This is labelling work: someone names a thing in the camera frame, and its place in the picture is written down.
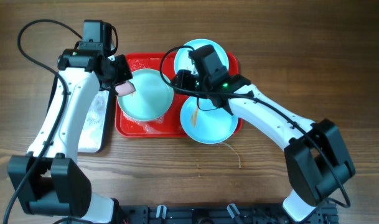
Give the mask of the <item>light blue plate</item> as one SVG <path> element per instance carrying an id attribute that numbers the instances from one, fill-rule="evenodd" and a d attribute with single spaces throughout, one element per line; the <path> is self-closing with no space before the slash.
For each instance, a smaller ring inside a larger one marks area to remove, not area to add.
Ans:
<path id="1" fill-rule="evenodd" d="M 212 45 L 219 56 L 222 64 L 226 66 L 227 69 L 229 69 L 229 60 L 227 53 L 224 51 L 224 49 L 216 42 L 208 39 L 194 39 L 187 43 L 185 43 L 186 46 L 191 46 L 195 50 L 203 47 L 204 45 Z M 192 64 L 191 59 L 189 58 L 189 50 L 188 48 L 179 49 L 175 55 L 174 59 L 174 71 L 177 73 L 179 70 L 194 70 L 194 65 Z"/>
<path id="2" fill-rule="evenodd" d="M 217 144 L 227 140 L 237 129 L 239 119 L 223 108 L 216 108 L 211 100 L 191 96 L 180 111 L 184 132 L 202 144 Z"/>

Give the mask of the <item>pink sponge green scourer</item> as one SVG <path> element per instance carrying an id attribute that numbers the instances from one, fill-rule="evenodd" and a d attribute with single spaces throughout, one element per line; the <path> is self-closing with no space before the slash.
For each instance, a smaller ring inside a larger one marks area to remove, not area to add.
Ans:
<path id="1" fill-rule="evenodd" d="M 117 96 L 126 96 L 136 91 L 134 85 L 130 81 L 125 81 L 122 84 L 115 86 L 115 92 Z"/>

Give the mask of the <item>pale green plate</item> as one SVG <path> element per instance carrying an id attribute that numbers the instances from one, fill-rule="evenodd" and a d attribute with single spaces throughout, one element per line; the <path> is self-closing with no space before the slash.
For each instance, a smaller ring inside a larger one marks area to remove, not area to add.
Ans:
<path id="1" fill-rule="evenodd" d="M 143 68 L 134 71 L 130 82 L 136 91 L 118 97 L 122 112 L 136 121 L 152 121 L 164 115 L 174 99 L 174 91 L 165 81 L 169 83 L 158 70 Z"/>

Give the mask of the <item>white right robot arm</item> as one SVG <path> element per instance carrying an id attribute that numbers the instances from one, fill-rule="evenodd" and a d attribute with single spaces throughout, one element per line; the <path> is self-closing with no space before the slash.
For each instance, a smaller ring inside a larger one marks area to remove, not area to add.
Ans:
<path id="1" fill-rule="evenodd" d="M 292 192 L 283 209 L 295 222 L 304 222 L 330 195 L 340 190 L 350 206 L 344 183 L 355 166 L 338 127 L 330 120 L 319 123 L 298 116 L 262 94 L 241 75 L 217 72 L 197 75 L 180 70 L 172 79 L 176 93 L 209 99 L 259 129 L 284 152 Z"/>

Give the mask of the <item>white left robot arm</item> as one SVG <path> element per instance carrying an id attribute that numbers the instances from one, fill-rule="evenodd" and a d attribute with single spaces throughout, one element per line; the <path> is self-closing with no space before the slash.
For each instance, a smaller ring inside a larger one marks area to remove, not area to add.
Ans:
<path id="1" fill-rule="evenodd" d="M 76 222 L 125 223 L 114 198 L 92 191 L 77 165 L 78 143 L 87 112 L 99 89 L 133 76 L 124 55 L 100 50 L 67 49 L 58 59 L 58 84 L 45 121 L 24 156 L 12 156 L 7 167 L 19 201 L 28 215 L 65 217 Z"/>

